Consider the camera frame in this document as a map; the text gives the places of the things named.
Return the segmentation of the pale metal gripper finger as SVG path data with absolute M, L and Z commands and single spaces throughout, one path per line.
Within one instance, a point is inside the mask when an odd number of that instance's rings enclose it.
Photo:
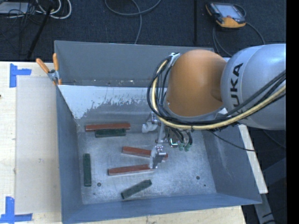
M 161 121 L 157 118 L 154 112 L 151 112 L 142 124 L 142 133 L 148 133 L 156 130 L 161 125 Z
M 156 169 L 158 164 L 163 161 L 166 155 L 167 153 L 165 152 L 163 145 L 155 145 L 150 152 L 149 168 Z

